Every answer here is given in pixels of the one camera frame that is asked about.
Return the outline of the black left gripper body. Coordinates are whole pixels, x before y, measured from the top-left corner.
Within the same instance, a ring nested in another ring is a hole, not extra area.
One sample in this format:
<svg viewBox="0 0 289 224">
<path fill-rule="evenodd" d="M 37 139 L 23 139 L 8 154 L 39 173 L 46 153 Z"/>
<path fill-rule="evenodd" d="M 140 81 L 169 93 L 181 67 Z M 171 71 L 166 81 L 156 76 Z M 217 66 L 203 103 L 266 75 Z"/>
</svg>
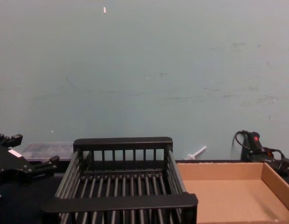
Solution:
<svg viewBox="0 0 289 224">
<path fill-rule="evenodd" d="M 32 166 L 18 152 L 0 145 L 0 185 L 7 182 L 27 182 Z"/>
</svg>

